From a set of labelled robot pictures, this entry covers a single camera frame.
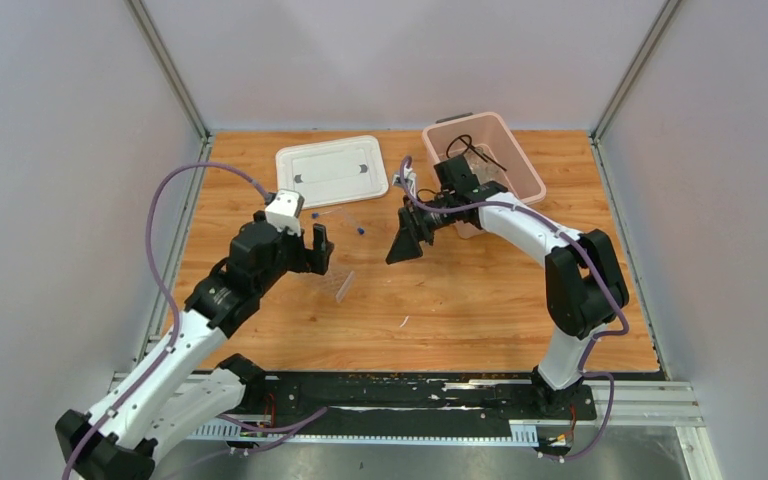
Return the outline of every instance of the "white plastic lid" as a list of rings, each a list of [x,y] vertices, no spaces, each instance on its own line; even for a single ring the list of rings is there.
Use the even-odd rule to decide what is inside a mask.
[[[282,148],[275,164],[278,188],[301,193],[303,208],[376,198],[390,188],[371,135]]]

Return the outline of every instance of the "purple cable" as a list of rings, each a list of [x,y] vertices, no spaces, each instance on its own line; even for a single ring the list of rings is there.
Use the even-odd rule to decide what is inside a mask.
[[[163,193],[163,188],[166,187],[172,178],[174,178],[179,173],[203,167],[213,167],[234,173],[245,179],[247,182],[251,183],[252,186],[257,189],[258,193],[260,193],[260,195],[264,198],[264,200],[266,200],[269,196],[269,192],[267,192],[266,189],[264,189],[259,183],[248,176],[245,172],[230,165],[215,162],[191,163],[188,165],[180,166],[169,172],[169,174],[166,175],[166,178],[164,178],[160,182],[160,185],[157,186],[157,190],[154,191],[154,196],[151,199],[151,205],[148,209],[148,219],[146,220],[145,229],[145,249],[146,257],[148,257],[148,266],[149,269],[151,269],[151,275],[154,277],[154,281],[157,283],[157,286],[160,287],[160,293],[163,294],[163,297],[169,304],[169,309],[172,310],[172,332],[171,336],[169,337],[169,343],[166,344],[166,348],[164,348],[163,351],[157,356],[157,358],[151,362],[151,365],[149,365],[146,371],[143,372],[143,374],[140,375],[140,377],[122,393],[122,396],[113,402],[113,404],[110,406],[111,410],[118,410],[122,405],[124,405],[125,402],[128,401],[128,398],[130,398],[131,395],[133,395],[134,392],[136,392],[137,389],[140,388],[140,386],[142,386],[155,371],[157,371],[157,369],[160,367],[160,364],[163,363],[163,360],[165,360],[167,355],[169,355],[168,351],[175,347],[175,342],[178,340],[178,332],[181,330],[181,311],[178,308],[178,304],[175,302],[175,298],[172,296],[172,292],[168,287],[166,287],[166,285],[163,284],[163,278],[161,278],[160,272],[157,270],[157,264],[154,261],[154,254],[151,250],[151,227],[154,223],[154,213],[157,210],[157,202],[160,199],[160,194]],[[93,425],[87,431],[87,433],[84,434],[78,444],[75,445],[75,448],[72,450],[72,454],[69,455],[69,459],[66,461],[66,468],[63,469],[61,480],[69,480],[69,477],[72,474],[72,469],[75,467],[75,463],[78,461],[78,457],[81,455],[84,447],[87,445],[90,438],[92,438],[92,436],[98,432],[109,419],[110,417],[107,415],[107,413],[99,417],[95,425]]]
[[[431,213],[437,213],[437,214],[450,214],[450,213],[460,213],[465,212],[467,210],[472,210],[474,208],[480,208],[480,207],[502,207],[502,208],[510,208],[514,209],[520,213],[524,213],[528,215],[529,217],[539,221],[543,225],[545,225],[552,233],[558,233],[560,230],[558,226],[549,220],[548,218],[544,217],[543,215],[537,213],[534,210],[531,210],[529,208],[523,208],[519,205],[514,205],[512,203],[508,202],[499,202],[499,201],[485,201],[485,202],[477,202],[472,203],[469,205],[462,205],[460,207],[454,207],[454,208],[436,208],[428,206],[422,202],[419,201],[416,196],[414,196],[410,190],[405,186],[405,169],[410,167],[411,162],[413,159],[410,155],[406,155],[404,159],[402,159],[402,164],[399,166],[399,181],[402,185],[402,188],[405,191],[405,195],[408,196],[408,198],[413,202],[413,204],[422,210],[425,210],[427,212]],[[584,263],[587,264],[587,268],[590,269],[590,274],[593,275],[593,278],[596,280],[596,284],[599,285],[599,290],[602,291],[602,294],[605,295],[605,298],[608,300],[608,304],[611,306],[611,309],[614,311],[614,313],[619,317],[620,323],[622,324],[622,328],[619,330],[608,330],[604,332],[598,332],[594,333],[593,337],[590,339],[590,342],[587,344],[587,347],[584,349],[584,353],[581,355],[581,359],[578,362],[578,370],[581,372],[581,375],[586,378],[593,378],[593,377],[607,377],[609,384],[610,384],[610,393],[608,395],[608,405],[605,407],[605,417],[602,420],[602,426],[599,428],[599,431],[596,433],[596,437],[594,437],[593,441],[590,442],[587,447],[582,449],[580,452],[574,453],[572,455],[564,457],[568,460],[575,460],[576,458],[581,458],[584,455],[590,453],[590,451],[593,450],[593,447],[596,446],[596,443],[602,438],[602,435],[605,433],[605,429],[608,426],[608,419],[611,416],[611,410],[614,407],[614,376],[611,375],[610,372],[587,372],[584,373],[584,365],[587,363],[587,358],[590,356],[590,353],[593,351],[593,346],[596,344],[596,341],[605,336],[621,336],[625,335],[629,331],[629,325],[628,325],[628,319],[625,318],[625,314],[623,313],[622,309],[620,308],[619,304],[617,304],[617,301],[614,300],[614,296],[611,295],[611,291],[608,289],[608,286],[605,285],[605,280],[602,279],[602,275],[599,274],[599,271],[596,269],[596,265],[593,264],[593,260],[590,258],[590,256],[587,254],[587,251],[578,244],[577,241],[575,241],[572,237],[566,234],[566,232],[560,232],[558,233],[558,236],[562,238],[565,242],[572,245],[572,247],[578,252],[579,255],[581,255],[581,258],[584,260]],[[558,460],[561,459],[561,457],[553,457],[550,455],[547,455],[549,458],[556,458]]]
[[[275,440],[274,442],[270,442],[266,445],[254,447],[254,448],[246,448],[242,449],[243,453],[248,456],[252,453],[262,453],[266,452],[268,450],[272,450],[273,448],[276,448],[282,444],[284,444],[287,440],[291,439],[293,436],[295,436],[297,433],[299,433],[299,430],[306,427],[308,424],[316,420],[317,418],[321,417],[322,415],[325,415],[325,412],[328,410],[327,407],[322,407],[319,410],[317,410],[313,415],[307,417],[306,419],[294,423],[292,425],[287,425],[286,427],[280,427],[280,428],[259,428],[252,425],[249,425],[247,423],[243,423],[240,420],[237,420],[234,417],[230,417],[228,415],[219,415],[216,418],[221,418],[222,420],[225,420],[226,422],[231,422],[234,425],[237,425],[239,427],[242,427],[246,430],[252,431],[252,432],[261,432],[261,433],[283,433],[283,432],[289,432],[288,434],[284,435],[283,437],[279,438],[278,440]],[[246,438],[243,437],[240,439],[241,441],[250,440],[255,441],[258,440],[257,438]],[[227,450],[220,450],[218,452],[209,453],[198,460],[194,461],[193,463],[179,469],[177,472],[174,472],[170,475],[167,475],[163,477],[160,480],[170,480],[171,478],[177,477],[180,475],[183,471],[189,470],[196,465],[201,465],[204,462],[207,462],[208,460],[213,460],[216,457],[221,457],[223,455],[230,455],[234,453],[235,451],[240,450],[239,448],[229,448]]]

